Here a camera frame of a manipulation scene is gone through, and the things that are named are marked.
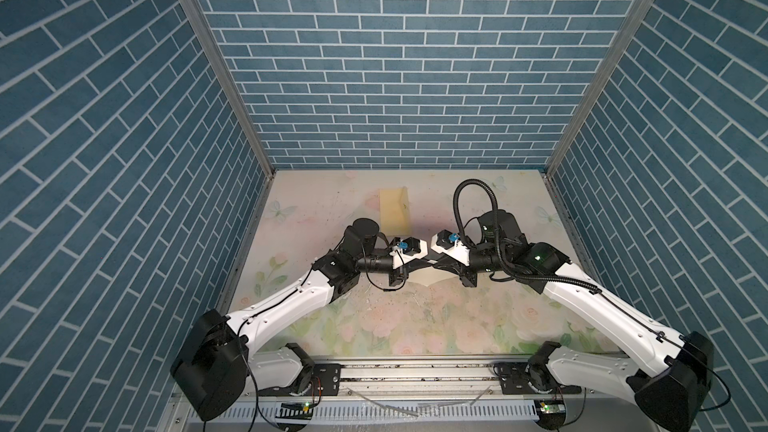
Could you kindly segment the cream letter paper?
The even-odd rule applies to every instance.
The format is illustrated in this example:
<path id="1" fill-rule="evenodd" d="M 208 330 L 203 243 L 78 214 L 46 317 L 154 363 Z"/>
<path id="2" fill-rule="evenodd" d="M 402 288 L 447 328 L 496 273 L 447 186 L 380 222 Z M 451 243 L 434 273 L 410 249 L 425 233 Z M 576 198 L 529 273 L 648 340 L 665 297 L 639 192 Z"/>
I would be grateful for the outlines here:
<path id="1" fill-rule="evenodd" d="M 430 287 L 453 277 L 452 273 L 434 267 L 421 268 L 409 273 L 409 281 L 425 287 Z"/>

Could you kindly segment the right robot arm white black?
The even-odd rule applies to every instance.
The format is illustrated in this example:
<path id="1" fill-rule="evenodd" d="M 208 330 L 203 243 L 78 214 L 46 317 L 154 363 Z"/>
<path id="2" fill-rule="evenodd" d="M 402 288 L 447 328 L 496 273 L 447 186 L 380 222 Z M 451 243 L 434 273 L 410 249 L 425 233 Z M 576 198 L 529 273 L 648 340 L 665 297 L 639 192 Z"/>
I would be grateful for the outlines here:
<path id="1" fill-rule="evenodd" d="M 714 376 L 714 346 L 707 337 L 663 325 L 598 285 L 552 245 L 528 242 L 512 214 L 489 211 L 478 222 L 478 241 L 443 230 L 418 246 L 398 246 L 467 287 L 481 272 L 501 272 L 570 309 L 626 356 L 611 359 L 547 341 L 526 366 L 534 390 L 593 389 L 637 406 L 666 431 L 690 430 Z"/>

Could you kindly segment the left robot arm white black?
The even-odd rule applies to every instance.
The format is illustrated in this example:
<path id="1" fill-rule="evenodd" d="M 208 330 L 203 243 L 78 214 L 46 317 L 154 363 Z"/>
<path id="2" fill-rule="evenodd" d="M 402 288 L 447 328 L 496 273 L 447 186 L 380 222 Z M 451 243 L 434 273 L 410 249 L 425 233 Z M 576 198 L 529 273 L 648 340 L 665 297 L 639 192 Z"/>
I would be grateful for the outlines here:
<path id="1" fill-rule="evenodd" d="M 354 288 L 363 274 L 405 278 L 406 264 L 428 247 L 413 237 L 376 244 L 378 224 L 367 218 L 349 225 L 337 246 L 316 259 L 309 271 L 260 302 L 224 315 L 215 309 L 192 325 L 170 373 L 201 420 L 210 421 L 233 405 L 248 381 L 263 379 L 267 388 L 303 389 L 313 361 L 297 345 L 262 353 L 273 337 L 304 316 Z"/>

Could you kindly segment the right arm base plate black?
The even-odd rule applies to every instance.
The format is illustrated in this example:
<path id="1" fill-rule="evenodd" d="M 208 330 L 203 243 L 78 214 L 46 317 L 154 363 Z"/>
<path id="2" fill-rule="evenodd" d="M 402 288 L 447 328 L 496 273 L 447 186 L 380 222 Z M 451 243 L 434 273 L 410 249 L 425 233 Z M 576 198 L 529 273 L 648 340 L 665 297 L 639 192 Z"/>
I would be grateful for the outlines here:
<path id="1" fill-rule="evenodd" d="M 496 362 L 491 365 L 491 372 L 499 382 L 503 395 L 577 395 L 583 392 L 579 386 L 557 384 L 540 370 L 531 370 L 523 362 Z"/>

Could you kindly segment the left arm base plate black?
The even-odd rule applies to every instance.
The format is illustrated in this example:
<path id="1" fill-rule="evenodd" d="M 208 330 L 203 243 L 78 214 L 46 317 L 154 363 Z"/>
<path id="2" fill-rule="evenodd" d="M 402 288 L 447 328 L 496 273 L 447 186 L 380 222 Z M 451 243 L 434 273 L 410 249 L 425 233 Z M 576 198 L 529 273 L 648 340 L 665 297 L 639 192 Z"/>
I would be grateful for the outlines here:
<path id="1" fill-rule="evenodd" d="M 341 381 L 340 363 L 315 364 L 312 371 L 305 367 L 286 387 L 264 387 L 259 385 L 259 395 L 267 397 L 309 397 L 312 394 L 337 396 Z"/>

